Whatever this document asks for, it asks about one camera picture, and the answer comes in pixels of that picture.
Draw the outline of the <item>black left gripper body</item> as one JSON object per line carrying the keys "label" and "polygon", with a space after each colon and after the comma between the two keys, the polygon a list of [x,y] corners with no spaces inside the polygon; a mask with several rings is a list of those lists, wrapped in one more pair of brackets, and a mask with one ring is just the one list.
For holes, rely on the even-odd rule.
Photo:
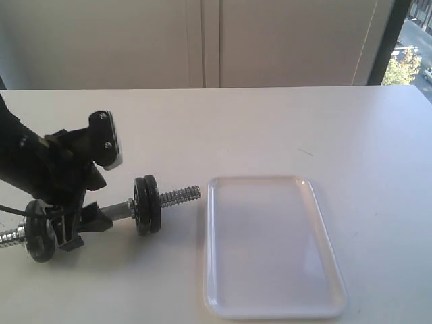
{"label": "black left gripper body", "polygon": [[68,210],[82,203],[86,191],[107,185],[92,159],[88,128],[38,135],[36,143],[44,167],[43,187],[37,191],[37,199]]}

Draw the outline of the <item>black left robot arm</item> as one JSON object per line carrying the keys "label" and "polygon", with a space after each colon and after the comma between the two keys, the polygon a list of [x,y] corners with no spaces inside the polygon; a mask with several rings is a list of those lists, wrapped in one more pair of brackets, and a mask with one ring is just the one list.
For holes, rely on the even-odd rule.
{"label": "black left robot arm", "polygon": [[96,111],[85,128],[39,136],[1,102],[1,180],[33,199],[23,211],[18,229],[1,233],[1,247],[24,243],[38,262],[52,258],[55,249],[83,246],[82,232],[104,232],[113,221],[97,203],[84,205],[85,194],[106,186],[98,167],[122,162],[114,120],[109,111]]}

